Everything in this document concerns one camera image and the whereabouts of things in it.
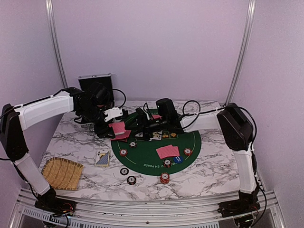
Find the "red-backed card top player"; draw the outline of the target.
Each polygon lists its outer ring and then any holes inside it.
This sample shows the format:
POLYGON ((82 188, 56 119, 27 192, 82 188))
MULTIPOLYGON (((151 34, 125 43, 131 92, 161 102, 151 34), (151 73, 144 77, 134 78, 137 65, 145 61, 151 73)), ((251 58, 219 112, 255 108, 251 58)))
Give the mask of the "red-backed card top player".
POLYGON ((161 118, 161 116, 158 114, 153 114, 152 117, 153 117, 153 119, 161 118))

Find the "black poker chip stack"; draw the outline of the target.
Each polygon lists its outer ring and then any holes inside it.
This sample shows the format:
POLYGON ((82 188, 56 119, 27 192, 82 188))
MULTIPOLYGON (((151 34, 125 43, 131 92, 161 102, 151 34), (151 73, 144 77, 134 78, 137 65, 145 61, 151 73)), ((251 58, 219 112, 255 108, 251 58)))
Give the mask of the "black poker chip stack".
POLYGON ((127 178, 127 183, 128 183, 129 185, 134 185, 134 184, 136 183, 136 177, 135 177, 135 176, 129 176, 129 177, 127 178))

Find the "red poker chip stack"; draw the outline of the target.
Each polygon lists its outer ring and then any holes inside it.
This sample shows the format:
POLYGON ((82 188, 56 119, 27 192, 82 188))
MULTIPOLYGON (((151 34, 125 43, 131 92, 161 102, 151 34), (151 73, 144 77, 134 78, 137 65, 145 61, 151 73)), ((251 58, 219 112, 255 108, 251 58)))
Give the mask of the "red poker chip stack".
POLYGON ((168 184, 170 182, 170 175, 166 172, 163 172, 161 175, 160 175, 160 182, 162 184, 168 184))

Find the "red-backed card bottom player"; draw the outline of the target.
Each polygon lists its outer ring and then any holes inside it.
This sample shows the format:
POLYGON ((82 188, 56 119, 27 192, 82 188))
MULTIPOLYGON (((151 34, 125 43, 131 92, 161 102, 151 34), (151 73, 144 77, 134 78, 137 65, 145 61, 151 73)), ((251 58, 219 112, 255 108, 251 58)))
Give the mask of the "red-backed card bottom player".
POLYGON ((160 159, 164 159, 167 157, 172 157, 174 155, 173 147, 172 146, 166 146, 156 149, 156 152, 160 159))

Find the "red playing card deck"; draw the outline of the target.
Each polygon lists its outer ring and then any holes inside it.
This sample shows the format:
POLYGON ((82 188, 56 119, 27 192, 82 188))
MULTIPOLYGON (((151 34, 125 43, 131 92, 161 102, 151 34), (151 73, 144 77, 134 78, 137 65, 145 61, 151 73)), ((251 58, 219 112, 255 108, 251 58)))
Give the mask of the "red playing card deck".
POLYGON ((119 140, 125 138, 126 129, 124 122, 110 123, 109 127, 113 129, 115 135, 112 140, 119 140))

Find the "blue small blind button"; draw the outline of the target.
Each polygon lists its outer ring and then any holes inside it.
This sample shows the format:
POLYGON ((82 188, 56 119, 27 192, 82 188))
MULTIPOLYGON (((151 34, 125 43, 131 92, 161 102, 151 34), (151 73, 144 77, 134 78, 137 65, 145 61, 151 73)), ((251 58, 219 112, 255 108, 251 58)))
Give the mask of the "blue small blind button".
POLYGON ((173 161, 176 164, 181 164, 181 163, 183 163, 184 159, 181 156, 175 156, 175 157, 173 157, 173 161))

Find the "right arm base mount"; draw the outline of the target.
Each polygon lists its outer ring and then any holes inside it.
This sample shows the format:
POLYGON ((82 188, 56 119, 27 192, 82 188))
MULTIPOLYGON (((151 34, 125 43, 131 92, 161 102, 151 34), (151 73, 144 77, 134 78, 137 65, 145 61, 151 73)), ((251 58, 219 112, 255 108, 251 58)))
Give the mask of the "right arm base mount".
POLYGON ((239 190, 238 199, 218 204, 218 213, 220 213, 223 218, 226 218, 259 210, 261 207, 257 198, 258 193, 258 186, 251 193, 244 193, 239 190))

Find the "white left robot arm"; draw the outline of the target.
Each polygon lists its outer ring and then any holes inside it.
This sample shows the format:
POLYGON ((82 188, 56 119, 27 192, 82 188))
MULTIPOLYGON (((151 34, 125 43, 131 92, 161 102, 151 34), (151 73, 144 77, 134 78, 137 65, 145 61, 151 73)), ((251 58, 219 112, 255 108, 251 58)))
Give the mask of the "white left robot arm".
POLYGON ((43 122, 67 113, 75 113, 94 125, 98 137, 106 137, 112 132, 109 123, 122 114, 118 107, 105 110, 100 108, 99 103, 106 99, 104 85, 94 83, 90 91, 69 87, 35 101, 18 105, 6 104, 3 107, 0 116, 0 142, 7 159, 33 190, 42 196, 41 203, 49 211, 58 210, 60 201, 32 158, 25 133, 43 122))

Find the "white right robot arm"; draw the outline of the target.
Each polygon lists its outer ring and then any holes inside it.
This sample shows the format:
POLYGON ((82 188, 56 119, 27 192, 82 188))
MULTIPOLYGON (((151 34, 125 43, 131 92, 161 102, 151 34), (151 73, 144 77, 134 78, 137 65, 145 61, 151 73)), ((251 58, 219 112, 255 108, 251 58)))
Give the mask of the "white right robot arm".
POLYGON ((137 108, 135 117, 127 121, 125 127, 135 133, 142 133, 141 139, 149 140, 154 132, 169 131, 174 133, 191 133, 199 130, 220 129, 225 143, 234 153, 240 178, 239 193, 235 208, 245 213, 254 205, 252 195, 259 189, 256 182, 257 165, 252 157, 253 144, 257 134, 257 125, 250 112, 230 103, 222 108, 198 113, 179 114, 173 101, 163 98, 156 101, 159 118, 149 116, 149 112, 137 108))

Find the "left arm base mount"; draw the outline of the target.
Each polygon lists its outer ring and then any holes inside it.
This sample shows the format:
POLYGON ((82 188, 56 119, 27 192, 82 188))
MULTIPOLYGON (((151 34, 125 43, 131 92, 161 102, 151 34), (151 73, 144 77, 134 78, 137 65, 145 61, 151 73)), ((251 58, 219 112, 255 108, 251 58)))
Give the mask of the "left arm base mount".
POLYGON ((50 186, 45 194, 34 193, 36 197, 35 207, 38 209, 53 212, 55 216, 73 215, 76 203, 72 200, 58 198, 56 191, 50 186))

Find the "dealt red-backed playing card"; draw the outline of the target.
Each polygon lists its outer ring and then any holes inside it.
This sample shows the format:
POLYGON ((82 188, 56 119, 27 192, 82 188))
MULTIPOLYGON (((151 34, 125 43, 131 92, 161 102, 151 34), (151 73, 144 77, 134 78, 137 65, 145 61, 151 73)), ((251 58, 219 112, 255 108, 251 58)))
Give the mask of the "dealt red-backed playing card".
POLYGON ((124 133, 124 137, 123 138, 129 138, 131 132, 132 132, 131 130, 126 130, 126 132, 124 133))

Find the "red-backed card player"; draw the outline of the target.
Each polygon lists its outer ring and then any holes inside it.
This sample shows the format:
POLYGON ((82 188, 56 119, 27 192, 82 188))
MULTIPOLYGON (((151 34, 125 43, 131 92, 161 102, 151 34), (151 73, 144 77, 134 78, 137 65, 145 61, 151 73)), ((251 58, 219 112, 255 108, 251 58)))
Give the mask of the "red-backed card player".
POLYGON ((156 149, 156 152, 160 159, 164 159, 167 157, 172 157, 174 155, 173 147, 172 146, 166 146, 156 149))
POLYGON ((153 114, 152 117, 153 117, 153 119, 161 118, 161 116, 158 114, 153 114))

